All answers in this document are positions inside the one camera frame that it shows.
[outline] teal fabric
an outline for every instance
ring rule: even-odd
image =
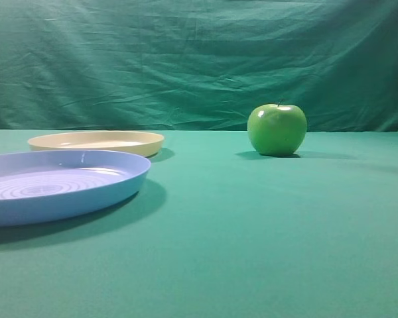
[[[0,229],[0,318],[398,318],[398,132],[308,133],[300,158],[162,133],[132,201]]]
[[[0,129],[398,129],[398,0],[0,0]]]

